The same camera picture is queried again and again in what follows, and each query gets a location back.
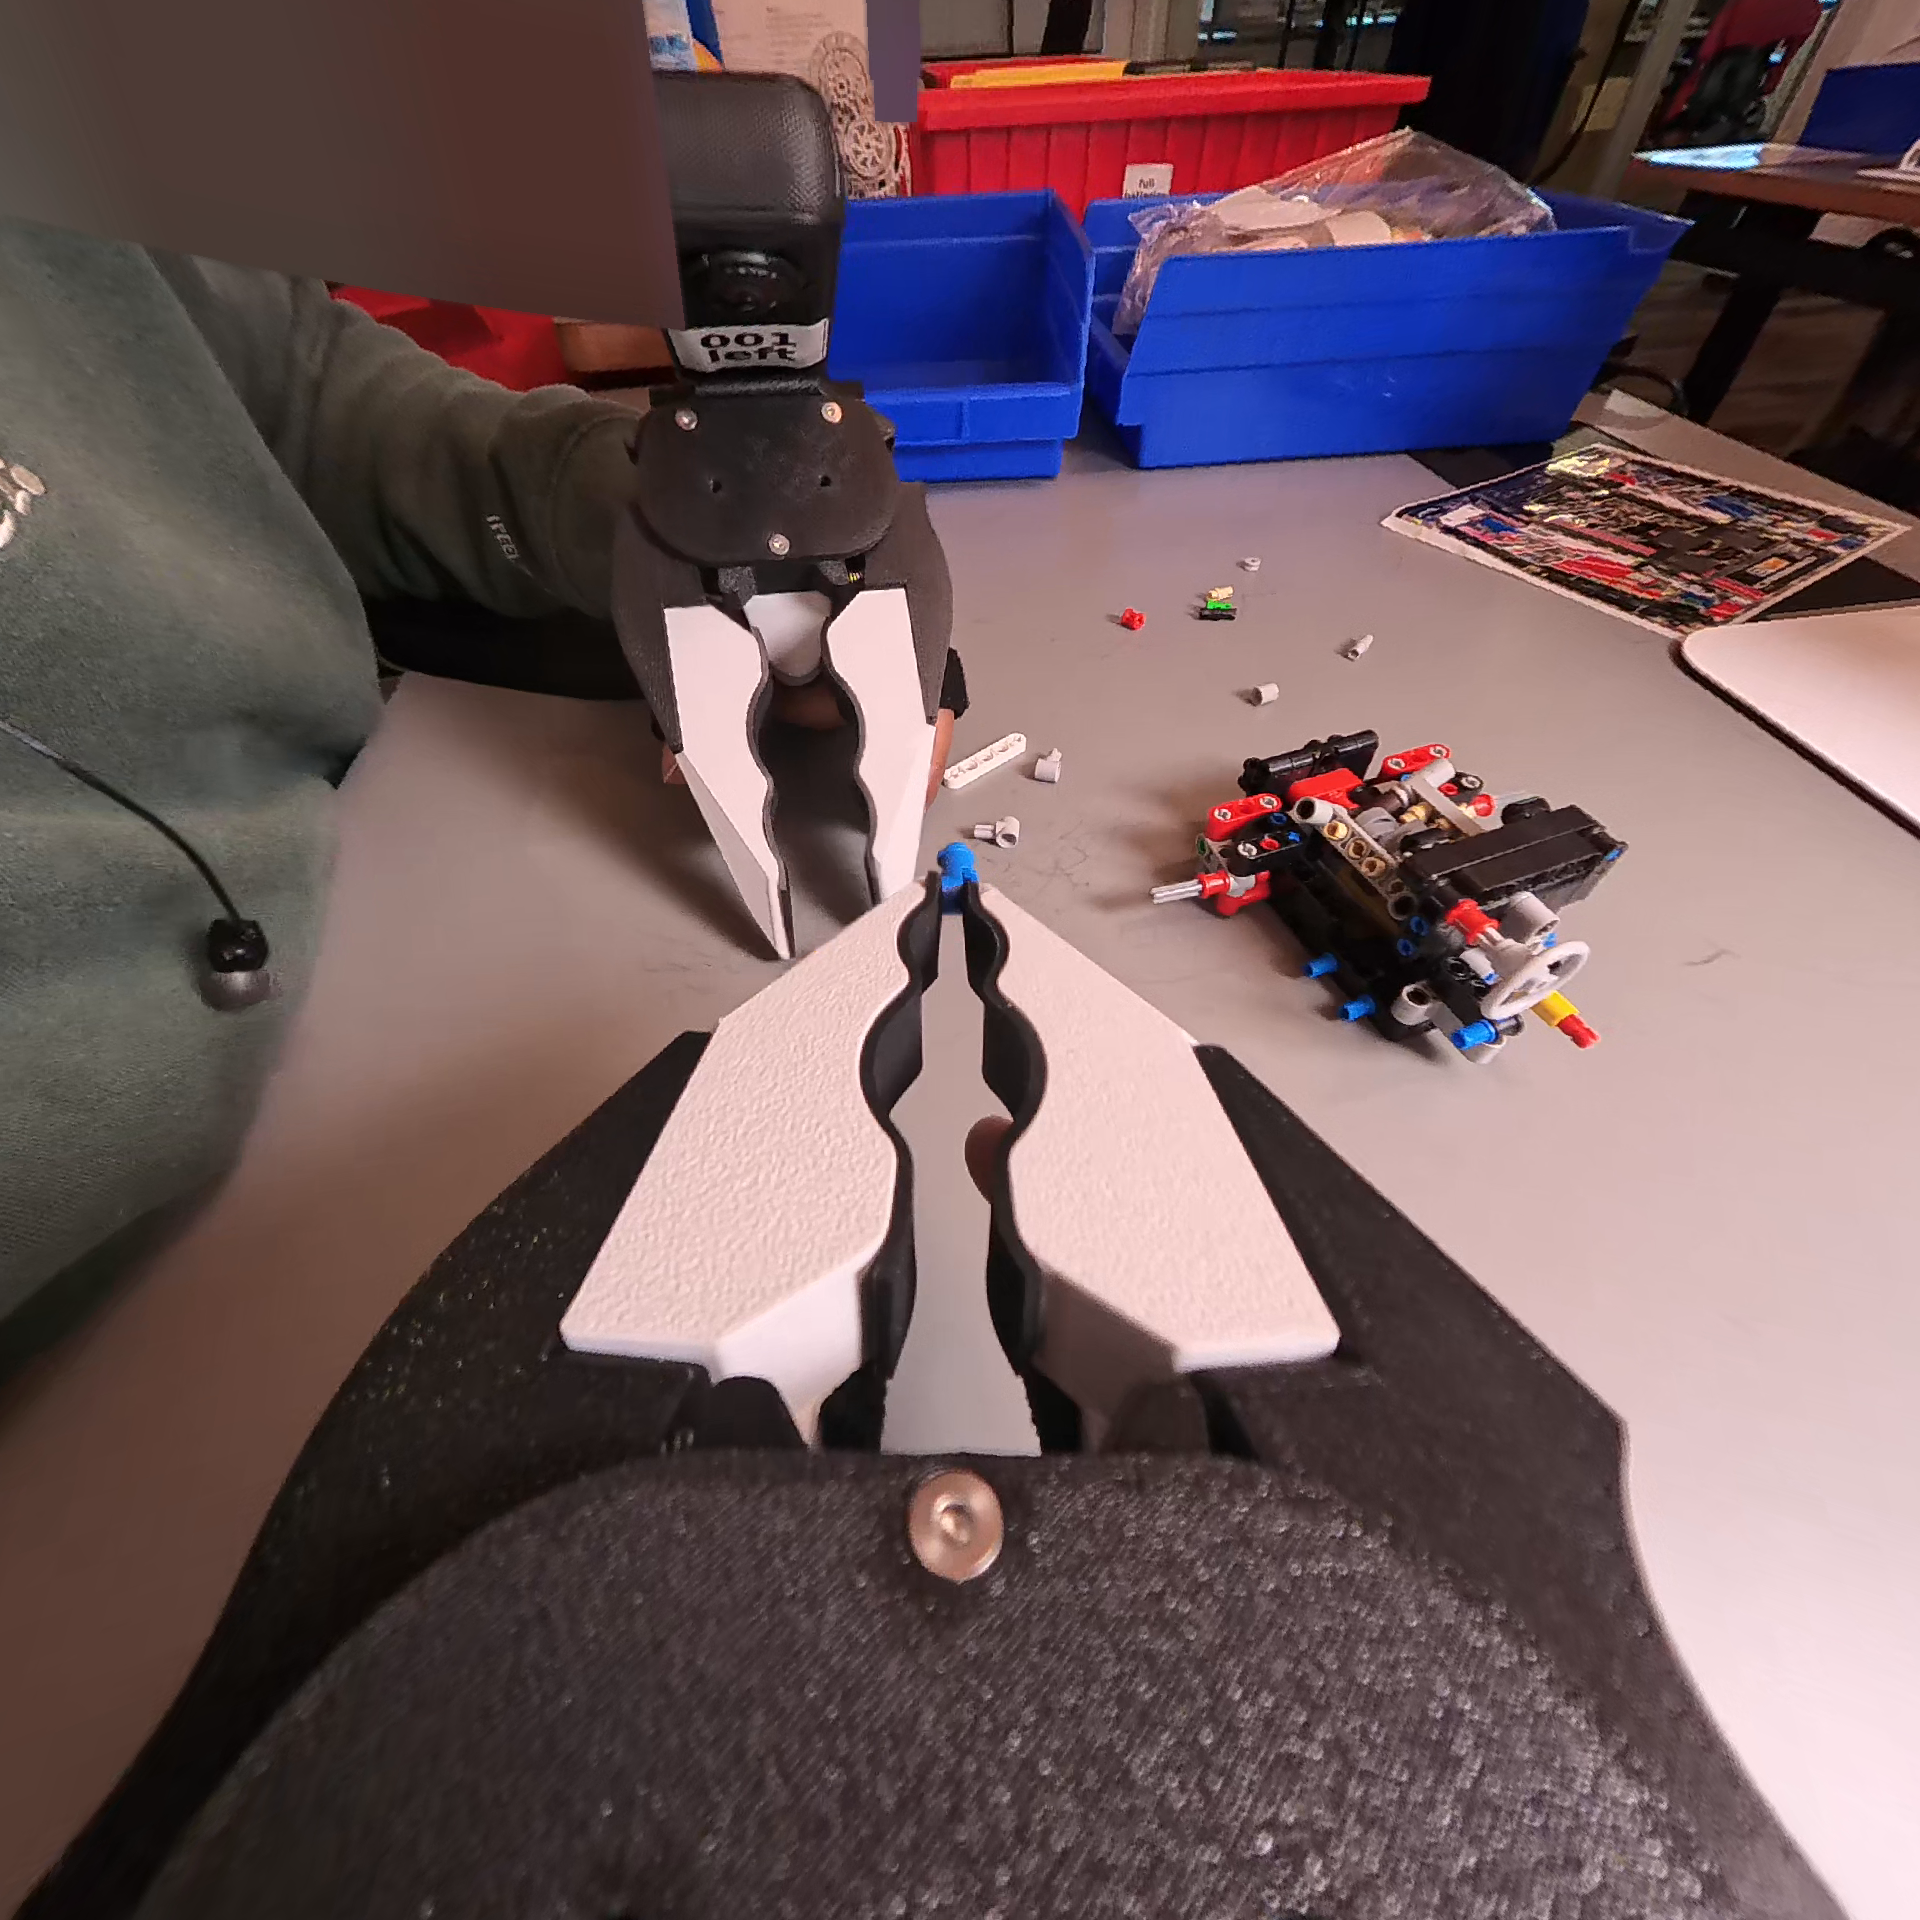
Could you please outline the white cardboard box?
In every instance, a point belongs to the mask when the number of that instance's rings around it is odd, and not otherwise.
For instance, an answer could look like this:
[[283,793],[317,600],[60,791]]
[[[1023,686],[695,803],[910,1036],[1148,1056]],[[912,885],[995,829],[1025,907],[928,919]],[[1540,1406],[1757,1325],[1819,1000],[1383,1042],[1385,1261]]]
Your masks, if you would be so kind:
[[832,59],[868,69],[866,2],[715,2],[727,71],[812,79]]

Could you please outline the large blue storage bin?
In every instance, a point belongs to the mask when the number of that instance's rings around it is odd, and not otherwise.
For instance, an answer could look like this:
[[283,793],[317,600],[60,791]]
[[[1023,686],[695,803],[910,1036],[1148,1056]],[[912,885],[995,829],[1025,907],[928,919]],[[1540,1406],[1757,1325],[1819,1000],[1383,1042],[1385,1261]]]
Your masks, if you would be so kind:
[[1548,204],[1534,236],[1178,256],[1119,340],[1132,214],[1160,202],[1091,202],[1089,405],[1138,467],[1552,441],[1688,222]]

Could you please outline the black hoodie drawstring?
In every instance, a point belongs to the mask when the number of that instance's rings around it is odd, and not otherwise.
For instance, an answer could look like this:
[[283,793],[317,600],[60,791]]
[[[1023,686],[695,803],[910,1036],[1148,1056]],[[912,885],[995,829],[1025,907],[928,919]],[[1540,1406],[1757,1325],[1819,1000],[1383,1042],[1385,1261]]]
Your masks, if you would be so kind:
[[199,970],[199,992],[211,1010],[241,1012],[273,998],[273,947],[265,927],[241,909],[213,861],[181,827],[82,762],[62,754],[20,722],[4,716],[2,732],[22,750],[54,766],[70,781],[154,829],[201,877],[217,905],[205,927]]

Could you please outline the red office chair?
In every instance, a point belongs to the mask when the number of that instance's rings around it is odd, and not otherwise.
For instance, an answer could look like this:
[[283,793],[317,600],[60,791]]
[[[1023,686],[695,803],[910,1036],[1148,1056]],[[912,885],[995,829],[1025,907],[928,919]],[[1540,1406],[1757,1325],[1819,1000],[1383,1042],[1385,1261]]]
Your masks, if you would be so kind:
[[1817,33],[1821,2],[1717,4],[1707,33],[1676,69],[1652,123],[1668,145],[1741,143],[1763,129],[1785,67]]

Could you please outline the partly built lego car chassis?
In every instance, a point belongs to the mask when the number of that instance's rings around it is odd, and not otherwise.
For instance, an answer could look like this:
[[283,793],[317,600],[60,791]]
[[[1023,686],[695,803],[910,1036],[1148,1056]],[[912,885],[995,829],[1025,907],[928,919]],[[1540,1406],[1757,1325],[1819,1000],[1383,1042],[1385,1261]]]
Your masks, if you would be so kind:
[[1339,1022],[1485,1062],[1528,1020],[1600,1042],[1568,990],[1590,947],[1564,917],[1624,851],[1588,809],[1504,795],[1441,740],[1385,752],[1379,732],[1333,732],[1248,758],[1192,873],[1150,899],[1268,907]]

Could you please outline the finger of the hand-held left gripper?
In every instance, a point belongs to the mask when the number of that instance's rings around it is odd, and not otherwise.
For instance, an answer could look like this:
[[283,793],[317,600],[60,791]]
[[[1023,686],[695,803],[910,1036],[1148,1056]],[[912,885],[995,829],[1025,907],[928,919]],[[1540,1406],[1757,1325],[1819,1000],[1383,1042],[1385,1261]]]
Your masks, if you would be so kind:
[[788,869],[774,833],[760,720],[772,674],[752,628],[719,606],[665,610],[675,756],[742,905],[782,961],[796,953]]
[[937,724],[926,716],[904,588],[864,588],[826,624],[826,670],[848,698],[858,744],[854,779],[868,805],[872,901],[908,887],[928,807]]

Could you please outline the small blue desk bins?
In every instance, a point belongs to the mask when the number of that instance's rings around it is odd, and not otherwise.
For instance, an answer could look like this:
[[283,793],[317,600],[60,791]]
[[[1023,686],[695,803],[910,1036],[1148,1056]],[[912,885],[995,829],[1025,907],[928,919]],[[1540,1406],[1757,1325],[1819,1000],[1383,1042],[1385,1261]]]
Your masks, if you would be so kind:
[[1918,139],[1916,59],[1827,71],[1795,143],[1815,151],[1900,157]]

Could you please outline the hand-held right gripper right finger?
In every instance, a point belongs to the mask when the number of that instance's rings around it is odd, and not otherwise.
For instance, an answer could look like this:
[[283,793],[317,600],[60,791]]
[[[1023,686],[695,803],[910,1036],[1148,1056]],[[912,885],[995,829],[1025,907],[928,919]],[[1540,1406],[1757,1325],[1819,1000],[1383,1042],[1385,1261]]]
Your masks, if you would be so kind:
[[1319,1362],[1335,1315],[1190,1032],[1001,889],[959,889],[983,1008],[989,1309],[1043,1448],[1140,1388]]

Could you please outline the red tote bag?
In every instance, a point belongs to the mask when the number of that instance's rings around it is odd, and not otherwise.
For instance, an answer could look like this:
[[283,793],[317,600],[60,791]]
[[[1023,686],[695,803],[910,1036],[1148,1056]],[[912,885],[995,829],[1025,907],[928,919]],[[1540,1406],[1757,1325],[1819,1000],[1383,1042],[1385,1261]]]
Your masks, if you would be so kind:
[[553,316],[352,284],[333,282],[329,288],[337,300],[404,332],[448,364],[514,392],[569,384]]

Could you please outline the person's left forearm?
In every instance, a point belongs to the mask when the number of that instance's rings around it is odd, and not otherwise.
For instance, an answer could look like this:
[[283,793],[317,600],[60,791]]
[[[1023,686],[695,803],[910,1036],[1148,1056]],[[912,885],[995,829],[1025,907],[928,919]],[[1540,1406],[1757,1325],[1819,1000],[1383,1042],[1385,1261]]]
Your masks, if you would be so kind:
[[321,280],[150,258],[362,594],[609,618],[637,411],[516,394]]

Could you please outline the wooden edged desk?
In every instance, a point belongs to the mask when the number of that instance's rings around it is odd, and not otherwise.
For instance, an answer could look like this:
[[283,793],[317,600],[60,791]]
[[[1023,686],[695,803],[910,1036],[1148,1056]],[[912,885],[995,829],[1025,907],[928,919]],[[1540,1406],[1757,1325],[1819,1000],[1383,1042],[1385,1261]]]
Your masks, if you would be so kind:
[[1916,234],[1916,171],[1857,153],[1753,143],[1648,151],[1630,159],[1626,183],[1678,195],[1688,232],[1674,256],[1733,280],[1682,382],[1696,421],[1713,419],[1785,292],[1916,318],[1916,254],[1815,236],[1829,216]]

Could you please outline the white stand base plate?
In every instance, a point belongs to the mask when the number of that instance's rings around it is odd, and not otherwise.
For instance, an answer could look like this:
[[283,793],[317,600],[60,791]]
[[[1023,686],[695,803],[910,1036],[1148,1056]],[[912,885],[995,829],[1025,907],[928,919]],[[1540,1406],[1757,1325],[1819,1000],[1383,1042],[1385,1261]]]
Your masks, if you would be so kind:
[[1743,622],[1678,658],[1717,694],[1918,827],[1918,606]]

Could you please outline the clear acrylic gear model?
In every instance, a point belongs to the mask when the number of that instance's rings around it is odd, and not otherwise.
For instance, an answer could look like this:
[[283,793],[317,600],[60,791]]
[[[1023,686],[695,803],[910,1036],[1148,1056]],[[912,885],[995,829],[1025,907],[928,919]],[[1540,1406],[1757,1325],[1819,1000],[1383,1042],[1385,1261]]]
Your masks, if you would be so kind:
[[860,35],[832,29],[810,53],[808,83],[822,95],[832,127],[844,195],[850,202],[910,195],[910,151],[902,125],[878,115],[868,49]]

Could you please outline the clear plastic parts bag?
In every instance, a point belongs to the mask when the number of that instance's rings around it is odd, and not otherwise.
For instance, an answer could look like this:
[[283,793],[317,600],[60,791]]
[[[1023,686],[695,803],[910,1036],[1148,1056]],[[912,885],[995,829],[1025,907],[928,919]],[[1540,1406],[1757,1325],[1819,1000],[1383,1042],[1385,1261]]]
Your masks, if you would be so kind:
[[1313,252],[1465,238],[1520,238],[1558,226],[1552,206],[1499,165],[1425,131],[1387,131],[1274,179],[1204,201],[1138,208],[1138,244],[1115,332],[1138,332],[1168,260],[1188,254]]

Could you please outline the red storage bin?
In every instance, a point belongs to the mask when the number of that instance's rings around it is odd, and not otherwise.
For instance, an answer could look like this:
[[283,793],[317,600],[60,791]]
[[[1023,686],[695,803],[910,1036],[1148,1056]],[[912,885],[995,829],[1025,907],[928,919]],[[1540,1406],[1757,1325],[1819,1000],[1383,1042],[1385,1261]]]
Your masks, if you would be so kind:
[[910,193],[1047,189],[1097,201],[1224,195],[1393,131],[1417,75],[1327,69],[1128,73],[1097,59],[928,69],[908,129]]

